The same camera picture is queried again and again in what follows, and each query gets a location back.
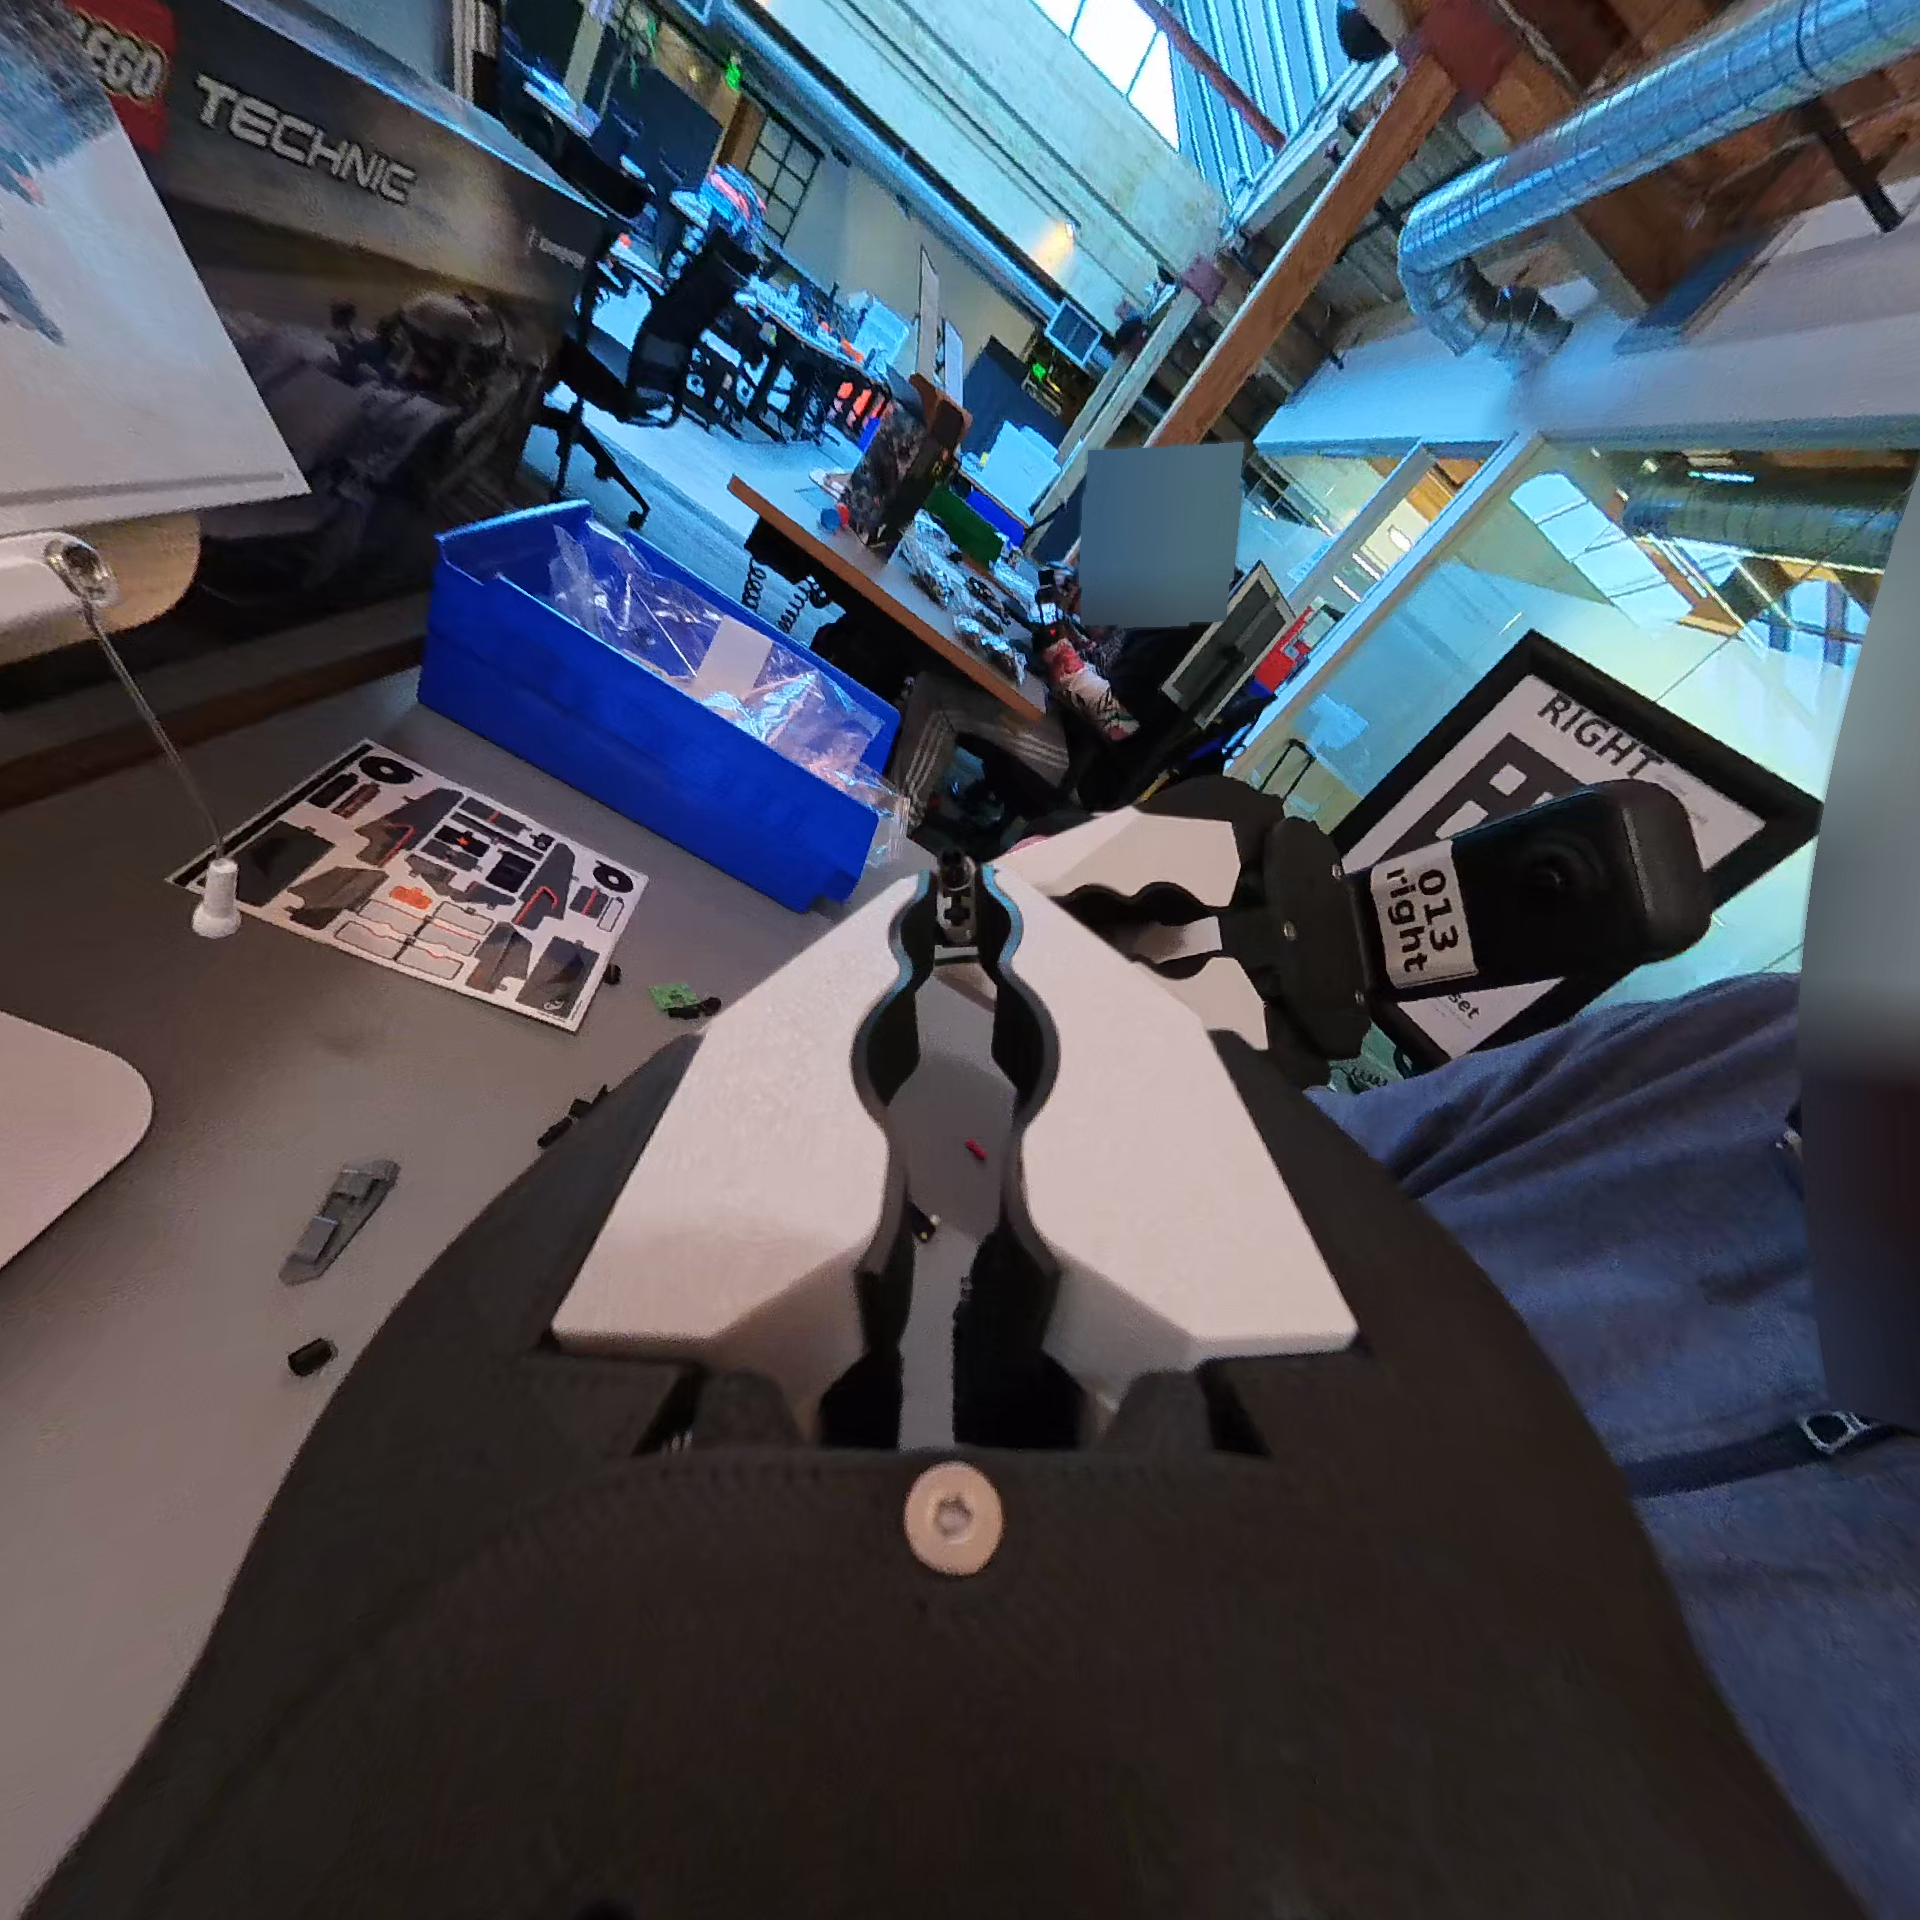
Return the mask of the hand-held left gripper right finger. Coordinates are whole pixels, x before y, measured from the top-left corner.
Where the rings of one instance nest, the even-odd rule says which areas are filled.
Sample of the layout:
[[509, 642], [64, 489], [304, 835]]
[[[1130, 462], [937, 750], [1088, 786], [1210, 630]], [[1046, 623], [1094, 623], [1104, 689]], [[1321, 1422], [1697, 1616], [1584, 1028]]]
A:
[[1150, 1376], [1346, 1354], [1349, 1305], [1219, 1034], [1017, 872], [980, 879], [1016, 1106], [980, 1249], [980, 1441], [1077, 1446]]

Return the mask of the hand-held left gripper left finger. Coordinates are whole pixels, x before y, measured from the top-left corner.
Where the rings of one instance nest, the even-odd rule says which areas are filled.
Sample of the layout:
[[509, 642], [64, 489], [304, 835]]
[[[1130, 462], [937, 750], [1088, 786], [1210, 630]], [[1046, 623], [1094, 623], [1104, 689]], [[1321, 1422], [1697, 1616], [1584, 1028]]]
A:
[[892, 1108], [922, 1065], [923, 879], [889, 883], [700, 1038], [550, 1332], [570, 1355], [898, 1403], [915, 1297]]

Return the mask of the white book stand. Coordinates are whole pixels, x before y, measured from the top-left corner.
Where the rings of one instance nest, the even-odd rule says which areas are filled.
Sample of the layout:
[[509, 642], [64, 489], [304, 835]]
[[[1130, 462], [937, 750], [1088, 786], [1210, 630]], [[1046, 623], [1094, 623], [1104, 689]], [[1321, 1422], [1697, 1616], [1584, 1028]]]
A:
[[[176, 744], [129, 673], [114, 635], [182, 599], [202, 558], [202, 520], [168, 513], [85, 531], [10, 534], [3, 542], [4, 666], [69, 644], [98, 658], [132, 702], [132, 728], [97, 739], [43, 739], [4, 753], [4, 979], [17, 948], [46, 959], [77, 930], [76, 832], [48, 806], [137, 760], [178, 762]], [[114, 1174], [153, 1126], [142, 1074], [102, 1048], [3, 1016], [3, 1263], [24, 1256]]]

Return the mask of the instruction booklet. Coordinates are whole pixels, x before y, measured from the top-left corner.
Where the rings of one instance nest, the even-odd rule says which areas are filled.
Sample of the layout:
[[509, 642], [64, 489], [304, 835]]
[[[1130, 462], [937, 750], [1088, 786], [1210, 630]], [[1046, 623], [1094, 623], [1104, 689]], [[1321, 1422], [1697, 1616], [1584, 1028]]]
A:
[[4, 535], [302, 497], [66, 4], [3, 8], [3, 163]]

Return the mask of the wooden office desk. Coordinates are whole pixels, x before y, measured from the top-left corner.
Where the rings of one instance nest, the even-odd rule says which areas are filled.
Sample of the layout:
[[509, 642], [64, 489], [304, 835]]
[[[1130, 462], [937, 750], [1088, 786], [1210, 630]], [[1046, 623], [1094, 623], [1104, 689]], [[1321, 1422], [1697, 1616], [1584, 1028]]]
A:
[[[861, 608], [854, 616], [858, 624], [913, 641], [929, 658], [984, 689], [1000, 710], [1043, 718], [1050, 707], [1044, 684], [1037, 676], [1011, 681], [980, 660], [960, 642], [954, 616], [915, 585], [900, 558], [870, 551], [850, 531], [828, 534], [822, 513], [830, 498], [822, 492], [790, 479], [758, 488], [741, 471], [728, 481], [728, 492], [755, 514], [749, 551], [761, 564], [794, 584], [800, 577], [816, 579], [841, 611]], [[803, 564], [803, 574], [790, 571], [785, 561]]]

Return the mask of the clear plastic bags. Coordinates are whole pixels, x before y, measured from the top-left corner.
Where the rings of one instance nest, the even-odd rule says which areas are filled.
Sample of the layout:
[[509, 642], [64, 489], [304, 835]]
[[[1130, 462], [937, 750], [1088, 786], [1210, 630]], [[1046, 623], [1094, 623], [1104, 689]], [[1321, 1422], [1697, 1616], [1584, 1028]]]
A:
[[595, 520], [579, 534], [557, 528], [547, 599], [742, 736], [868, 807], [882, 851], [906, 842], [908, 801], [867, 763], [877, 714], [812, 651], [722, 612]]

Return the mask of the black office chair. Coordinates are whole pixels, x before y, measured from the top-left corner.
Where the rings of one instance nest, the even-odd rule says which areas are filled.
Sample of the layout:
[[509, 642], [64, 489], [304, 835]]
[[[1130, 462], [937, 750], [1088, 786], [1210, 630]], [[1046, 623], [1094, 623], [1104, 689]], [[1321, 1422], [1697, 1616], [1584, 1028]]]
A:
[[633, 343], [601, 339], [593, 312], [604, 275], [593, 272], [574, 330], [560, 339], [547, 368], [544, 402], [536, 427], [556, 441], [556, 474], [549, 502], [566, 494], [574, 455], [582, 454], [593, 479], [617, 488], [628, 502], [628, 527], [637, 534], [652, 514], [649, 498], [621, 458], [588, 423], [590, 412], [620, 426], [675, 426], [689, 409], [689, 385], [705, 359], [712, 332], [752, 276], [755, 255], [739, 239], [714, 227], [680, 275], [649, 305]]

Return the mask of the grey lego panel piece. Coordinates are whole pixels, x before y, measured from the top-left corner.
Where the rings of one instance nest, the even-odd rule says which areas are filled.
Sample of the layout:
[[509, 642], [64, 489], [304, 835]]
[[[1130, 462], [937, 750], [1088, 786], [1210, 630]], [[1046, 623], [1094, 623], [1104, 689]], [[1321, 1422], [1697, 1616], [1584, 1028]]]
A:
[[352, 1160], [342, 1163], [282, 1263], [280, 1282], [300, 1288], [322, 1279], [393, 1194], [397, 1178], [396, 1160]]

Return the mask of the dark lego set box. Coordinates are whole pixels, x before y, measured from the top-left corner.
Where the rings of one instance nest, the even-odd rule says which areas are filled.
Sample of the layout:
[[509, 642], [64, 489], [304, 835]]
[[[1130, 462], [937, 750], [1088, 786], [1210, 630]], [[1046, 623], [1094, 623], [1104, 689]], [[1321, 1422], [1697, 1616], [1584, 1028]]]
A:
[[307, 492], [209, 513], [222, 641], [425, 587], [517, 503], [601, 216], [414, 56], [469, 4], [69, 4]]

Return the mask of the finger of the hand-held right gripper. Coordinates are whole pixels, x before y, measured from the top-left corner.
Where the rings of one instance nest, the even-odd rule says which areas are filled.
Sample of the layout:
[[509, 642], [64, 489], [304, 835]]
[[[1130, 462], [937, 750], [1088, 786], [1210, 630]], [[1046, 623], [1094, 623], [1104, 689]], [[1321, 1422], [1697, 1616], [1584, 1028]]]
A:
[[1004, 856], [1001, 891], [1084, 924], [1198, 924], [1234, 904], [1248, 872], [1234, 824], [1125, 807]]
[[1227, 955], [1219, 918], [1137, 921], [1110, 929], [1110, 948], [1154, 979], [1211, 1034], [1234, 1034], [1269, 1051], [1267, 1002], [1244, 966]]

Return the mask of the person's right forearm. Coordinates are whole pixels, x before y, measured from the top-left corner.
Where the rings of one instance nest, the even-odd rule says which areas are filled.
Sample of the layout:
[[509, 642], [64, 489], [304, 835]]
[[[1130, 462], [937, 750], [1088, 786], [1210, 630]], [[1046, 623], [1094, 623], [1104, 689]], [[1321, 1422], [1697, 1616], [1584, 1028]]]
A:
[[1488, 1271], [1803, 1256], [1796, 1004], [1734, 977], [1312, 1105]]

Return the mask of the desk monitor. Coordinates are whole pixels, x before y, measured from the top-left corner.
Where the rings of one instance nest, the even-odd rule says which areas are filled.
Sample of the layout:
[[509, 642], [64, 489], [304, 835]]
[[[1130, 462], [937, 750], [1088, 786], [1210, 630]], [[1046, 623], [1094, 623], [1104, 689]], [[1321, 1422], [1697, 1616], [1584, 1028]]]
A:
[[1251, 564], [1220, 619], [1205, 627], [1162, 691], [1192, 721], [1213, 718], [1283, 642], [1291, 624], [1285, 591], [1264, 563]]

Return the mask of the plain blue plastic bin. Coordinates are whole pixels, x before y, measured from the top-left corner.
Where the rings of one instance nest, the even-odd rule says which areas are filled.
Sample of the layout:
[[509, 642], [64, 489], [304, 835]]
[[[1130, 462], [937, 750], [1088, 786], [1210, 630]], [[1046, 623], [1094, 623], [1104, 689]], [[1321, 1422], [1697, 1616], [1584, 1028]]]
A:
[[[850, 902], [875, 842], [868, 807], [742, 736], [549, 604], [557, 528], [579, 534], [588, 521], [585, 503], [571, 502], [438, 535], [420, 704], [787, 907]], [[636, 535], [616, 539], [722, 612], [782, 639], [658, 547]], [[875, 710], [880, 739], [867, 763], [882, 772], [898, 729], [893, 710], [826, 670]]]

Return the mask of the silver ventilation duct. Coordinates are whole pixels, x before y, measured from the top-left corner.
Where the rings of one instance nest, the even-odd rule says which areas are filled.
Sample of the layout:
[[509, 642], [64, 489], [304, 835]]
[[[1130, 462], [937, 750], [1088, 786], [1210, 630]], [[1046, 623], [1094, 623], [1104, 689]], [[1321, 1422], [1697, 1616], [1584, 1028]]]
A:
[[1545, 361], [1568, 340], [1571, 323], [1538, 291], [1491, 283], [1477, 255], [1787, 115], [1873, 202], [1881, 188], [1829, 98], [1916, 49], [1916, 3], [1772, 3], [1729, 14], [1418, 202], [1398, 231], [1409, 312], [1451, 355], [1483, 348], [1510, 366]]

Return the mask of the sticker sheet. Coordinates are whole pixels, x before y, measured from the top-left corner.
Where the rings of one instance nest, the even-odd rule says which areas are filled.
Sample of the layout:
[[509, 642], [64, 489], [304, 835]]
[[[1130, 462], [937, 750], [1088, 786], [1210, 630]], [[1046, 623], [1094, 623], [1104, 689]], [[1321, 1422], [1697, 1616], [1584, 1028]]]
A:
[[566, 1034], [649, 884], [373, 739], [246, 819], [229, 854], [240, 918]]

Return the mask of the scattered black lego pins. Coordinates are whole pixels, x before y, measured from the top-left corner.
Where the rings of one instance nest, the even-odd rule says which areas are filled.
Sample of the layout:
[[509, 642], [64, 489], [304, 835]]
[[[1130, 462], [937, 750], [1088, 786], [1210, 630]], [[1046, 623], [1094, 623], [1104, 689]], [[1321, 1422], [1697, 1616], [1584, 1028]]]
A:
[[[725, 1008], [725, 1000], [717, 994], [705, 994], [705, 1011], [700, 1017], [685, 1017], [684, 1022], [705, 1022], [716, 1017]], [[309, 1379], [315, 1372], [331, 1366], [339, 1355], [339, 1348], [326, 1337], [313, 1337], [300, 1348], [291, 1351], [285, 1358], [288, 1372], [292, 1379]]]

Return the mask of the green plastic bin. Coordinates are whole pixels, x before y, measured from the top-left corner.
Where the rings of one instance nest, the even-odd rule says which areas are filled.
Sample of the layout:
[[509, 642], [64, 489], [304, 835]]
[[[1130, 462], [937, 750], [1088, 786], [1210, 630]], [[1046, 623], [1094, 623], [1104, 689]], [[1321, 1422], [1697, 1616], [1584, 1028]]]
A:
[[1028, 535], [1028, 521], [1009, 511], [996, 497], [966, 479], [948, 471], [930, 492], [922, 511], [972, 563], [993, 570], [1017, 554]]

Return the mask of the person's blue sweater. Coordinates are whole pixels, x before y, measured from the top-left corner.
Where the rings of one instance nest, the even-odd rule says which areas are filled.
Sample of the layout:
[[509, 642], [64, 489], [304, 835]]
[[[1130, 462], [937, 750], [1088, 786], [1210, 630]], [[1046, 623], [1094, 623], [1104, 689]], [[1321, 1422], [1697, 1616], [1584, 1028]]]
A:
[[[1478, 1259], [1628, 1468], [1750, 1450], [1824, 1401], [1803, 1202], [1732, 1171], [1401, 1184]], [[1873, 1915], [1916, 1915], [1916, 1443], [1640, 1495], [1749, 1742]]]

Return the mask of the dark printed cardboard box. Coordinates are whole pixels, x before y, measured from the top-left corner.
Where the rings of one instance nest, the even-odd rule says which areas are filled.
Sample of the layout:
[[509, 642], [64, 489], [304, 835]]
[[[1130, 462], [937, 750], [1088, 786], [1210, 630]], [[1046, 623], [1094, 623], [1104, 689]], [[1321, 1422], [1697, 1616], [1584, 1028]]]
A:
[[841, 497], [850, 535], [892, 558], [954, 467], [970, 426], [970, 409], [944, 391], [915, 388], [893, 398]]

